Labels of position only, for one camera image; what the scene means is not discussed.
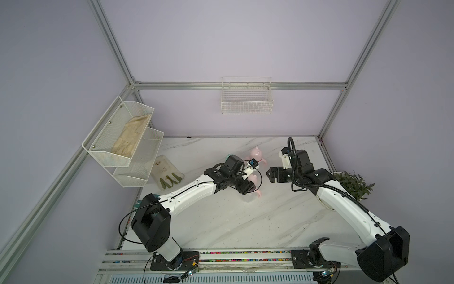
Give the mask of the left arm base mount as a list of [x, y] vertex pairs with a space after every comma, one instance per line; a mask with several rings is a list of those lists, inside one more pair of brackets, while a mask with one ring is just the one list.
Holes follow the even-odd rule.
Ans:
[[198, 266], [199, 259], [198, 251], [181, 250], [172, 261], [167, 261], [161, 254], [155, 252], [149, 269], [151, 271], [188, 271]]

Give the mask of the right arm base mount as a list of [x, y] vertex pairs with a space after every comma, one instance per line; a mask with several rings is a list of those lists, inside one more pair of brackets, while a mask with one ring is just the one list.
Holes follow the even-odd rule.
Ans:
[[338, 262], [324, 259], [319, 250], [320, 245], [328, 240], [330, 238], [322, 237], [312, 242], [308, 248], [291, 250], [293, 267], [295, 269], [321, 269], [338, 266]]

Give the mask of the clear baby bottle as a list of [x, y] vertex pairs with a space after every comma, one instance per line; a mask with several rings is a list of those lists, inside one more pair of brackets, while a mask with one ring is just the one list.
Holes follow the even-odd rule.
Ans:
[[256, 199], [257, 199], [257, 193], [256, 192], [247, 193], [247, 194], [241, 196], [241, 200], [243, 202], [246, 202], [246, 203], [253, 202]]

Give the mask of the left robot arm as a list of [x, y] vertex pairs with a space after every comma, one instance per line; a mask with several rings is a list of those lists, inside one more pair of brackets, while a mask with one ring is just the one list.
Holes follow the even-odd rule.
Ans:
[[183, 250], [170, 237], [171, 219], [221, 190], [232, 188], [241, 195], [256, 190], [249, 176], [258, 167], [255, 159], [242, 160], [230, 155], [225, 162], [206, 169], [194, 182], [174, 192], [158, 198], [147, 195], [135, 211], [131, 228], [148, 252], [158, 253], [169, 263], [179, 263], [183, 260]]

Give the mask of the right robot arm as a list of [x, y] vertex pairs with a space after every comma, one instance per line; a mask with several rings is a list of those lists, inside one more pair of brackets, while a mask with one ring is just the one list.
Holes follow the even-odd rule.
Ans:
[[337, 262], [359, 267], [371, 280], [398, 283], [396, 272], [409, 261], [410, 234], [402, 226], [393, 227], [367, 209], [336, 179], [333, 173], [315, 169], [305, 150], [295, 147], [292, 137], [279, 156], [282, 166], [271, 167], [266, 175], [272, 183], [289, 183], [293, 192], [311, 192], [338, 213], [357, 233], [361, 244], [335, 242], [321, 237], [309, 246], [312, 266]]

